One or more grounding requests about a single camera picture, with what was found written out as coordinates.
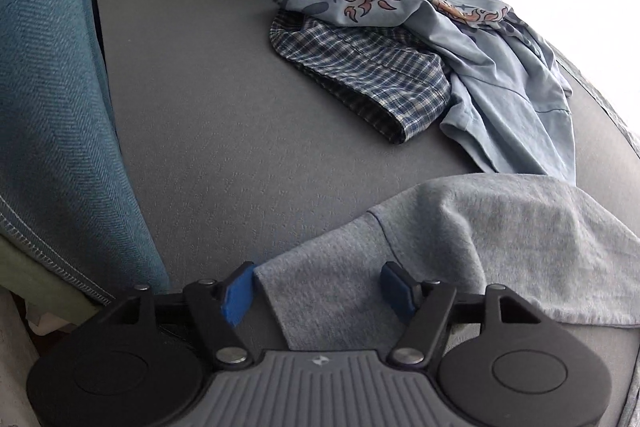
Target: gray ribbed plate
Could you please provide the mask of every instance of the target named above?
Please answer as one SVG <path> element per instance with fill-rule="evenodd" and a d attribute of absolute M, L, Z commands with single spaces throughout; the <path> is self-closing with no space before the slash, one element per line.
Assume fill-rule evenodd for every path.
<path fill-rule="evenodd" d="M 375 351 L 267 351 L 245 371 L 219 373 L 172 427 L 470 427 L 420 373 Z"/>

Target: circular cap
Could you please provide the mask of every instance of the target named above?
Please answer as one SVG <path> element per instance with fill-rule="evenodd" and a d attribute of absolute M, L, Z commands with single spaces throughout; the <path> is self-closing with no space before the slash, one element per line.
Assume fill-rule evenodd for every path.
<path fill-rule="evenodd" d="M 74 380 L 88 393 L 113 396 L 139 386 L 147 370 L 148 365 L 140 357 L 110 351 L 82 358 L 74 369 Z"/>
<path fill-rule="evenodd" d="M 391 358 L 394 362 L 404 365 L 414 365 L 424 360 L 424 355 L 413 347 L 399 347 L 391 352 Z"/>
<path fill-rule="evenodd" d="M 541 351 L 512 351 L 494 362 L 494 377 L 504 387 L 526 394 L 548 393 L 567 377 L 561 360 Z"/>
<path fill-rule="evenodd" d="M 248 353 L 242 347 L 223 347 L 216 352 L 216 358 L 223 363 L 242 363 L 246 360 Z"/>

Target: gray fabric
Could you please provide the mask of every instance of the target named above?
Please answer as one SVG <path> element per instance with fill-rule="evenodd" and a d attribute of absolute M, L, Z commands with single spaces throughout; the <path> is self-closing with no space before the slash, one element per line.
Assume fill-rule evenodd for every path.
<path fill-rule="evenodd" d="M 389 145 L 281 60 L 268 39 L 271 0 L 98 4 L 127 172 L 174 287 L 266 261 L 415 184 L 477 169 L 435 125 Z M 639 235 L 640 160 L 564 74 L 574 89 L 577 185 Z M 264 300 L 255 304 L 242 337 L 254 349 L 283 347 L 260 313 Z M 598 332 L 601 356 L 620 354 L 610 367 L 626 395 L 637 331 L 623 331 L 632 338 L 623 341 L 619 331 L 585 328 Z"/>
<path fill-rule="evenodd" d="M 508 4 L 274 1 L 337 26 L 404 25 L 452 69 L 452 103 L 440 127 L 483 171 L 549 174 L 575 184 L 571 87 L 551 47 Z"/>
<path fill-rule="evenodd" d="M 640 240 L 590 196 L 549 176 L 432 180 L 256 273 L 292 349 L 387 353 L 404 326 L 380 293 L 386 261 L 417 280 L 444 280 L 471 293 L 505 283 L 562 323 L 640 324 Z M 465 340 L 466 332 L 452 343 Z M 635 388 L 628 386 L 637 338 L 636 330 L 623 339 L 635 351 L 627 351 L 622 364 L 607 356 L 622 374 L 612 372 L 609 423 L 601 425 L 615 425 L 625 402 L 625 412 L 637 408 Z M 625 415 L 620 426 L 626 425 L 635 424 Z"/>
<path fill-rule="evenodd" d="M 103 303 L 168 286 L 106 86 L 91 0 L 0 0 L 0 233 Z"/>

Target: metal screw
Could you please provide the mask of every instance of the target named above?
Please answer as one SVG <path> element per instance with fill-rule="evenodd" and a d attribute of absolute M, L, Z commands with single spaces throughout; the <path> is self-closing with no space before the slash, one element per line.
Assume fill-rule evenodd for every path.
<path fill-rule="evenodd" d="M 216 352 L 216 358 L 223 363 L 235 364 L 246 360 L 249 354 L 242 347 L 223 347 Z"/>
<path fill-rule="evenodd" d="M 413 347 L 398 347 L 391 352 L 391 358 L 403 365 L 415 365 L 424 360 L 424 355 Z"/>

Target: clothing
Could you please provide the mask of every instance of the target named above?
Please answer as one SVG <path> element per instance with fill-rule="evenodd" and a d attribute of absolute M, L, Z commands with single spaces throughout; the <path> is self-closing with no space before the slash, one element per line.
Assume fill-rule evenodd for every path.
<path fill-rule="evenodd" d="M 337 26 L 404 25 L 451 67 L 441 128 L 487 172 L 575 184 L 571 88 L 553 51 L 502 0 L 275 0 Z"/>
<path fill-rule="evenodd" d="M 256 273 L 290 349 L 386 353 L 404 330 L 379 290 L 386 261 L 416 280 L 470 293 L 506 284 L 559 322 L 640 327 L 640 240 L 582 190 L 550 176 L 432 180 Z M 627 408 L 636 400 L 637 393 Z"/>
<path fill-rule="evenodd" d="M 391 143 L 426 129 L 449 103 L 442 59 L 401 26 L 340 27 L 280 10 L 270 39 L 278 54 Z"/>

